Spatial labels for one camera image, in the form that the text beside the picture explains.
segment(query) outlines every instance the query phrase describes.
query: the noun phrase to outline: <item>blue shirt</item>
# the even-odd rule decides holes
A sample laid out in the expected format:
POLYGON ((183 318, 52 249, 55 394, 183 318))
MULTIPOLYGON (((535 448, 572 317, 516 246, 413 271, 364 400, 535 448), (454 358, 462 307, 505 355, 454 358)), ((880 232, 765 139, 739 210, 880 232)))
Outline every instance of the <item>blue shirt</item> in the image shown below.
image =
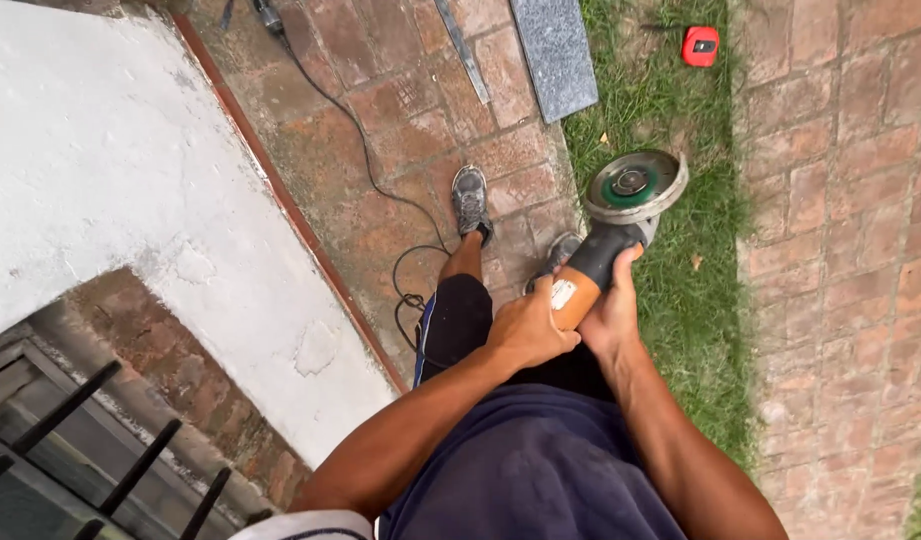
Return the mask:
POLYGON ((380 538, 685 538, 619 408, 543 384, 487 395, 384 512, 380 538))

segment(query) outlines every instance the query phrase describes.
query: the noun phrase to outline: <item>sneaker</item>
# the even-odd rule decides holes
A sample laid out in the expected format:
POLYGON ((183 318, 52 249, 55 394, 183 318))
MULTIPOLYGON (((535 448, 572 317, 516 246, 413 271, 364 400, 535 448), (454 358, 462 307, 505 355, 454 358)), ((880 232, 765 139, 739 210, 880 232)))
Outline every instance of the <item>sneaker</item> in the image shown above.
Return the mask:
POLYGON ((583 238, 581 238, 579 234, 570 231, 564 232, 557 237, 557 240, 553 240, 553 244, 550 245, 550 250, 547 251, 547 260, 544 261, 544 266, 524 283, 524 294, 533 292, 533 284, 537 281, 537 278, 552 274, 554 268, 563 264, 566 259, 569 259, 570 256, 577 251, 577 248, 580 247, 581 241, 583 241, 583 238))
POLYGON ((494 237, 494 224, 487 215, 487 180, 475 165, 460 167, 454 176, 451 191, 454 200, 454 215, 457 218, 457 232, 461 237, 473 231, 480 231, 485 247, 494 237))

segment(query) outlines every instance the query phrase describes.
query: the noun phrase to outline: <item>red tile edge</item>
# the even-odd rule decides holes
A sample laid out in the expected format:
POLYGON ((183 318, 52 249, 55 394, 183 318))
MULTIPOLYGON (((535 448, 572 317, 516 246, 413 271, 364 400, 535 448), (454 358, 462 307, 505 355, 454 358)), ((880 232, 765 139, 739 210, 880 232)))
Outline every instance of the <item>red tile edge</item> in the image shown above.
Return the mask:
POLYGON ((401 394, 405 394, 410 388, 397 372, 393 362, 390 361, 390 357, 387 356, 387 353, 383 350, 377 335, 374 334, 370 325, 367 324, 367 319, 353 302, 350 289, 347 288, 346 283, 344 283, 343 278, 337 272, 336 267, 324 252, 323 245, 320 243, 320 240, 317 239, 317 235, 313 232, 313 229, 310 228, 310 223, 308 223, 307 218, 300 212, 296 202, 293 201, 293 198, 287 191, 284 180, 281 178, 280 173, 277 172, 277 167, 274 166, 273 161, 270 160, 270 156, 264 151, 260 138, 257 137, 257 133, 254 131, 253 127, 251 127, 250 122, 247 121, 247 116, 243 113, 243 109, 240 108, 240 104, 234 96, 234 92, 230 90, 226 81, 224 81, 223 75, 214 63, 211 54, 207 51, 207 47, 200 39, 200 35, 197 34, 197 30, 193 28, 193 25, 190 24, 190 19, 183 13, 172 12, 170 17, 177 26, 181 38, 187 44, 190 53, 200 62, 200 66, 203 68, 204 73, 207 74, 207 78, 214 86, 214 93, 217 96, 217 101, 224 108, 227 116, 234 122, 234 126, 239 131, 240 138, 254 153, 258 162, 260 162, 263 172, 267 175, 267 185, 270 187, 274 200, 277 201, 277 205, 280 206, 290 226, 293 227, 297 237, 310 249, 310 252, 313 254, 313 259, 317 262, 320 271, 326 278, 327 284, 331 289, 334 289, 337 300, 340 300, 340 304, 346 309, 347 313, 350 314, 351 320, 354 322, 354 327, 360 333, 360 337, 363 338, 370 348, 370 351, 381 362, 383 370, 394 383, 394 387, 396 387, 401 394))

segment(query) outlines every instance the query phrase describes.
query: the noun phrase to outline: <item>black shorts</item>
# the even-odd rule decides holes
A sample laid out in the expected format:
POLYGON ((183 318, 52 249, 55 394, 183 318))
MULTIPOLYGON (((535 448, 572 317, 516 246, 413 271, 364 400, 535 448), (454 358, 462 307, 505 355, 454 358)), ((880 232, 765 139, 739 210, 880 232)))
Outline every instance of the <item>black shorts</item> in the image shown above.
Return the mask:
MULTIPOLYGON (((463 360, 487 342, 494 322, 493 300, 483 283, 469 274, 443 280, 420 320, 414 387, 463 360)), ((517 372, 505 385, 533 383, 614 402, 597 359, 581 342, 537 367, 517 372)))

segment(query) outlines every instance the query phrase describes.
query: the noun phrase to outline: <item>angle grinder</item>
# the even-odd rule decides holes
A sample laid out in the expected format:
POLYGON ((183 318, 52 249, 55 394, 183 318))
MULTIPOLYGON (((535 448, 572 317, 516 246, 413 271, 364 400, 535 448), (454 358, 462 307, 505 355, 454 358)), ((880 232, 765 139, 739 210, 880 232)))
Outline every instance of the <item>angle grinder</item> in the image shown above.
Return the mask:
POLYGON ((641 150, 615 158, 591 179, 583 204, 590 215, 587 237, 553 278, 553 322, 573 330, 610 289, 614 259, 623 250, 644 252, 660 213, 684 192, 690 175, 684 156, 641 150))

